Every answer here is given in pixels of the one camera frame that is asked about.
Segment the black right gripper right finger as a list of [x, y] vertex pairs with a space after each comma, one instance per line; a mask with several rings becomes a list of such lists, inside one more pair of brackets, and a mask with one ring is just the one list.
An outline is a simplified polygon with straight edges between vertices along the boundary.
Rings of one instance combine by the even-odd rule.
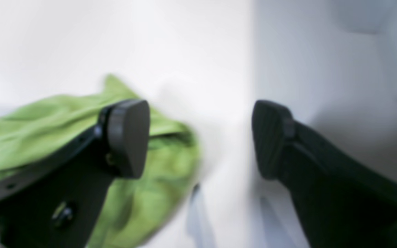
[[258, 170], [263, 179], [278, 176], [285, 143], [295, 136], [296, 128], [291, 111], [267, 100], [255, 102], [252, 112], [252, 136]]

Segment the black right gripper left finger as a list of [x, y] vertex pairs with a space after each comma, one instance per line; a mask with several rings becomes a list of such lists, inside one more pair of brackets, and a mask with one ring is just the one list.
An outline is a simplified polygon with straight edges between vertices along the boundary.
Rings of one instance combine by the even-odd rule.
[[106, 150], [106, 163], [118, 176], [139, 179], [149, 144], [150, 107], [146, 100], [128, 99], [102, 108], [98, 140]]

